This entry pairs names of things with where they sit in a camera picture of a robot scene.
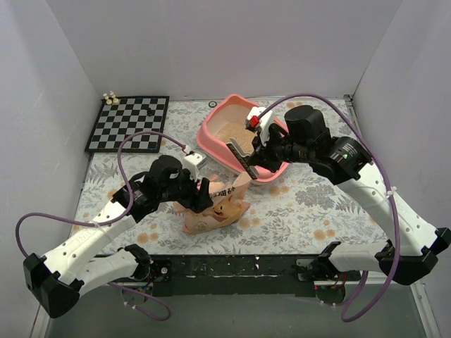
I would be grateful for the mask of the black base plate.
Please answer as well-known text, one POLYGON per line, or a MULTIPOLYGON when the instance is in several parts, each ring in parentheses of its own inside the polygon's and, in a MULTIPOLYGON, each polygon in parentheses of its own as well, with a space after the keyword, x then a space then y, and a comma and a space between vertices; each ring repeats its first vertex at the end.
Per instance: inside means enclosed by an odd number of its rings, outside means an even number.
POLYGON ((315 287, 335 285, 302 274, 316 255, 154 255, 150 275, 141 281, 122 277, 129 285, 149 283, 156 297, 187 295, 292 294, 316 296, 315 287))

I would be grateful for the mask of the brown bag sealing clip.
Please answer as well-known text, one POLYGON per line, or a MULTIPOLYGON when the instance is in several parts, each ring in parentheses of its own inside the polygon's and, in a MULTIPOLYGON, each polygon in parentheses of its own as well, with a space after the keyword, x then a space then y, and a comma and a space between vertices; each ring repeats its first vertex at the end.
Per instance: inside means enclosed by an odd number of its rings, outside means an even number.
POLYGON ((258 171, 255 168, 252 168, 248 163, 247 159, 249 158, 249 154, 246 154, 243 152, 243 150, 240 148, 237 141, 233 138, 230 138, 229 141, 226 143, 226 146, 229 148, 231 153, 234 155, 234 157, 237 159, 238 163, 242 166, 242 168, 245 170, 245 172, 253 179, 258 179, 258 171))

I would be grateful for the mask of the black white chessboard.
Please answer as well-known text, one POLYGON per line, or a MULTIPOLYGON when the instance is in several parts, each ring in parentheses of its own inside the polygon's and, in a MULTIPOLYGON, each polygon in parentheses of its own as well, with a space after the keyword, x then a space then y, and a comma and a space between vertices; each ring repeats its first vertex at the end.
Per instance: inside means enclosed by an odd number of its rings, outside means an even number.
POLYGON ((118 104, 104 99, 85 146, 87 153, 115 153, 121 142, 141 131, 163 132, 169 96, 122 96, 118 104), (147 115, 152 109, 153 115, 147 115))

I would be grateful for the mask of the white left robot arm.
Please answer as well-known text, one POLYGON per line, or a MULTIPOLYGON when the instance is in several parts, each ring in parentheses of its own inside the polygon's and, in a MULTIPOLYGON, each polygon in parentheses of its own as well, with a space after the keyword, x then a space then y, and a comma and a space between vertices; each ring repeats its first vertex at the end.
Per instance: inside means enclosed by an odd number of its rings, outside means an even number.
POLYGON ((66 314, 81 296, 109 282, 146 280, 150 255, 136 244, 100 258, 98 253, 164 202, 201 213, 213 205, 209 180, 199 179, 205 156, 190 152, 182 160, 161 155, 150 169, 133 175, 94 219, 43 256, 30 254, 23 262, 25 282, 51 318, 66 314))

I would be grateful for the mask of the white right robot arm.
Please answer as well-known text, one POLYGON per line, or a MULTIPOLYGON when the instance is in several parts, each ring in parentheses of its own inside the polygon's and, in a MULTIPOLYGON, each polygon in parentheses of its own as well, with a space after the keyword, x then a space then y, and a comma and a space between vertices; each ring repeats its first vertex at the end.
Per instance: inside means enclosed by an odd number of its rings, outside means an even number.
POLYGON ((254 108, 247 127, 255 129, 254 151, 246 159, 272 173, 283 163, 306 163, 319 176, 352 197, 384 231, 387 241, 373 244, 329 244, 303 272, 313 280, 334 280, 342 273, 367 270, 410 285, 429 274, 438 254, 450 245, 450 229, 437 228, 420 217, 393 189, 385 188, 381 170, 369 152, 351 137, 333 137, 322 112, 298 106, 285 115, 285 127, 272 112, 254 108))

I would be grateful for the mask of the beige litter in box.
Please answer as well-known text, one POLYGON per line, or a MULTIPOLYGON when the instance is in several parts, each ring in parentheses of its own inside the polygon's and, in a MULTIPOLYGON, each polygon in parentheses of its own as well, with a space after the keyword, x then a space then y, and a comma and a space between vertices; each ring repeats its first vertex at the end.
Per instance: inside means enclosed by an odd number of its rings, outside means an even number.
POLYGON ((240 121, 226 123, 216 134, 216 138, 224 143, 227 143, 230 138, 235 139, 246 154, 251 154, 254 150, 252 146, 254 137, 255 134, 247 130, 240 121))

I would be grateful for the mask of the orange cat litter bag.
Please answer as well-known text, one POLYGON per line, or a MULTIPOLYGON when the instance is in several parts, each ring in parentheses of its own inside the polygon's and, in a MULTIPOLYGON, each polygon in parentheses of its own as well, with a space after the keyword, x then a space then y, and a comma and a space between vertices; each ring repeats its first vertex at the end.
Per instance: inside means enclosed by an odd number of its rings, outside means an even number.
POLYGON ((210 182, 209 193, 213 206, 201 213, 194 213, 174 202, 174 211, 184 215, 183 232, 201 234, 237 222, 250 207, 250 203, 245 201, 245 194, 251 180, 251 177, 243 172, 233 183, 210 182))

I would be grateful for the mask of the pink cat litter box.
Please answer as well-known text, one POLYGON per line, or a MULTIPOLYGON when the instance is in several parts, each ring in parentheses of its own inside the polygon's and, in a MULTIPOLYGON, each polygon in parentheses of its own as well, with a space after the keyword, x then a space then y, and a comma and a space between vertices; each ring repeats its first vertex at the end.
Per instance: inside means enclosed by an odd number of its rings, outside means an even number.
POLYGON ((239 174, 245 169, 227 147, 235 142, 241 152, 252 151, 254 134, 245 129, 249 115, 258 115, 264 106, 238 94, 231 94, 211 110, 197 133, 197 144, 209 157, 229 171, 239 174))

